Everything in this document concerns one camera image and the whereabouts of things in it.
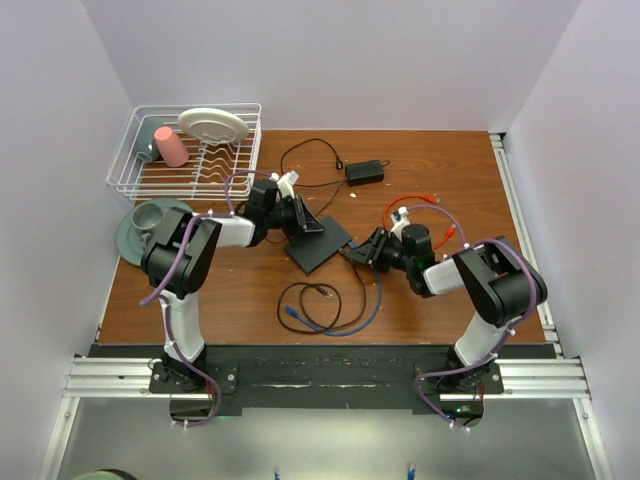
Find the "black network switch box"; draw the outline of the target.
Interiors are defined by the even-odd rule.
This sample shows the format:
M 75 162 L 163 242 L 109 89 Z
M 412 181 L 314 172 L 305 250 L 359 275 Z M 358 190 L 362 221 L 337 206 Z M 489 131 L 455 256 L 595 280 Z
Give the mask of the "black network switch box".
M 332 216 L 325 217 L 321 224 L 322 232 L 305 234 L 284 248 L 289 258 L 307 275 L 352 241 L 352 235 Z

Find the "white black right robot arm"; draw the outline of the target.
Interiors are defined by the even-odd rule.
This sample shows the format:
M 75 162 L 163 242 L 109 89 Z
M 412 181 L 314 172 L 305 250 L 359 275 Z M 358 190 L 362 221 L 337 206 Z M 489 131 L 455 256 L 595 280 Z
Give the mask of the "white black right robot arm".
M 515 326 L 547 299 L 541 275 L 503 237 L 466 247 L 438 261 L 429 229 L 409 224 L 399 234 L 377 229 L 347 258 L 380 272 L 402 271 L 413 293 L 431 298 L 465 289 L 474 315 L 463 335 L 449 348 L 440 372 L 418 375 L 439 392 L 469 392 L 476 386 Z

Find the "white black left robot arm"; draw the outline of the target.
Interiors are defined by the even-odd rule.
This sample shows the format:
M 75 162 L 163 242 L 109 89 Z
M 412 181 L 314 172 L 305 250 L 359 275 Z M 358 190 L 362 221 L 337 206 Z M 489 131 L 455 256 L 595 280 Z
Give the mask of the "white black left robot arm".
M 165 342 L 161 365 L 185 392 L 214 384 L 206 373 L 205 341 L 200 329 L 199 291 L 207 279 L 217 248 L 254 247 L 271 230 L 301 236 L 324 226 L 294 192 L 288 176 L 256 181 L 244 205 L 227 215 L 194 214 L 172 208 L 146 247 L 141 269 L 153 292 L 140 304 L 160 302 Z

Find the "black power adapter brick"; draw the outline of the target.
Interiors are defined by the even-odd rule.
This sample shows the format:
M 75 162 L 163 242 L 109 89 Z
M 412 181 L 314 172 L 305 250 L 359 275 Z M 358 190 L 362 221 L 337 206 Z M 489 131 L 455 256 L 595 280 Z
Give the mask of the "black power adapter brick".
M 378 183 L 384 180 L 384 166 L 380 160 L 347 164 L 345 178 L 350 187 Z

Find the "white ceramic plate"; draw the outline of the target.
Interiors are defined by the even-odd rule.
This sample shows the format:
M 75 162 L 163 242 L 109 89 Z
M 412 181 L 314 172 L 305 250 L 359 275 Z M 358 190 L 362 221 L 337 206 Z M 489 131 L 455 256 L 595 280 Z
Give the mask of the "white ceramic plate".
M 188 109 L 178 115 L 177 122 L 184 133 L 206 142 L 238 143 L 249 134 L 244 120 L 217 108 Z

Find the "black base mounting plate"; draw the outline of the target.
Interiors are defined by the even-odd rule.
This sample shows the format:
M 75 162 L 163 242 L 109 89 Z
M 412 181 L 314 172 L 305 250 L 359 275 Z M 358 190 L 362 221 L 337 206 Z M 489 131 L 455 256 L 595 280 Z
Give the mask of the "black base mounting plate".
M 499 360 L 555 359 L 550 345 L 507 345 L 472 387 L 439 392 L 431 383 L 421 388 L 418 375 L 444 369 L 445 346 L 227 345 L 205 351 L 205 372 L 214 384 L 200 390 L 184 388 L 164 371 L 158 346 L 94 345 L 87 358 L 146 358 L 151 391 L 191 395 L 170 398 L 175 422 L 198 423 L 209 413 L 239 416 L 250 408 L 409 410 L 417 415 L 441 409 L 465 425 L 482 418 L 484 383 L 499 378 Z

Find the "pink plastic cup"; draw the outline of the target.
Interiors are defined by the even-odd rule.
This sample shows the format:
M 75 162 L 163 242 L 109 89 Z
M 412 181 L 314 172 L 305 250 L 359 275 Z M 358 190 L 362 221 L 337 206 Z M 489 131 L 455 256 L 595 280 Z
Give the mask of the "pink plastic cup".
M 172 168 L 181 167 L 189 160 L 189 152 L 178 134 L 169 126 L 155 130 L 154 140 L 159 155 Z

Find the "grey metal mug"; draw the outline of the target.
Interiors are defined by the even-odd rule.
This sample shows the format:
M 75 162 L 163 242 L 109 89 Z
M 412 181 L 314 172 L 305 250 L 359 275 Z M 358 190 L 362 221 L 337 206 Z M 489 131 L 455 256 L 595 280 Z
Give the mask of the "grey metal mug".
M 133 209 L 131 224 L 142 246 L 152 238 L 165 215 L 165 210 L 154 203 L 143 203 Z

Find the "dark green mug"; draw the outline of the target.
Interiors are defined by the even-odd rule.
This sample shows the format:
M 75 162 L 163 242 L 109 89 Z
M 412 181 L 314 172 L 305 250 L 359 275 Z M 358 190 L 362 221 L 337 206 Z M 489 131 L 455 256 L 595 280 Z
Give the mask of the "dark green mug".
M 160 153 L 156 145 L 155 133 L 164 126 L 164 122 L 157 118 L 145 118 L 134 143 L 133 153 L 145 162 L 158 161 Z

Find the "green plate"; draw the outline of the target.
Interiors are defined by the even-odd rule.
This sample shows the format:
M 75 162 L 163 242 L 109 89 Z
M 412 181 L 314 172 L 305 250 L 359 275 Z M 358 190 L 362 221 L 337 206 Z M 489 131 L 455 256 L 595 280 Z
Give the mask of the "green plate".
M 188 212 L 192 212 L 192 208 L 181 200 L 177 200 L 174 198 L 155 198 L 152 200 L 145 201 L 143 203 L 154 203 L 161 206 L 165 210 L 165 214 L 168 212 L 170 208 L 177 207 L 183 209 Z M 132 208 L 121 220 L 117 233 L 116 233 L 116 245 L 121 257 L 127 262 L 135 265 L 141 265 L 142 255 L 146 246 L 142 246 L 140 240 L 135 233 L 132 224 Z

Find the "aluminium right side rail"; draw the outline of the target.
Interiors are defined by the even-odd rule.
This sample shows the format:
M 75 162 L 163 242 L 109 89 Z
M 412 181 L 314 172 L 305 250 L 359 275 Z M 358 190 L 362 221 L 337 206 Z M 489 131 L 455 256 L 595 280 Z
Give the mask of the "aluminium right side rail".
M 517 238 L 524 258 L 536 269 L 539 270 L 529 232 L 521 209 L 520 201 L 512 177 L 510 163 L 504 148 L 504 136 L 499 133 L 489 133 L 489 140 L 494 152 L 496 163 L 500 172 L 501 180 L 509 204 L 509 209 L 517 232 Z M 544 332 L 545 340 L 554 344 L 559 343 L 559 337 L 555 322 L 552 318 L 548 302 L 544 301 L 537 307 L 540 323 Z

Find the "aluminium rail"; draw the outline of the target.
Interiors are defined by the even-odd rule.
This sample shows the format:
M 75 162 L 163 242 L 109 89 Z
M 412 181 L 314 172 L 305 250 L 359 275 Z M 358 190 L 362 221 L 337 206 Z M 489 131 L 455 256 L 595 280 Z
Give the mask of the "aluminium rail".
M 529 232 L 521 209 L 520 201 L 512 177 L 510 163 L 504 148 L 504 136 L 499 133 L 489 133 L 489 140 L 494 152 L 496 163 L 500 172 L 501 180 L 509 204 L 509 209 L 517 232 L 517 238 L 524 258 L 536 269 L 539 270 Z M 555 322 L 552 318 L 548 302 L 544 301 L 537 307 L 540 323 L 544 332 L 545 340 L 554 344 L 559 343 L 559 337 Z
M 146 358 L 79 358 L 73 361 L 64 395 L 76 398 L 187 399 L 189 393 L 153 392 Z M 484 383 L 486 399 L 589 399 L 578 359 L 502 359 L 497 380 Z

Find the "aluminium front rail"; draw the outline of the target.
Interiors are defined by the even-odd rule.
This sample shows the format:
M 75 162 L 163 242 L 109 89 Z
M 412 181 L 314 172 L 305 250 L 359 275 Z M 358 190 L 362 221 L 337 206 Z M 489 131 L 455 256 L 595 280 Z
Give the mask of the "aluminium front rail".
M 146 358 L 79 358 L 73 361 L 64 395 L 76 398 L 187 399 L 189 393 L 153 392 Z M 578 359 L 502 359 L 497 380 L 484 383 L 486 399 L 589 399 Z

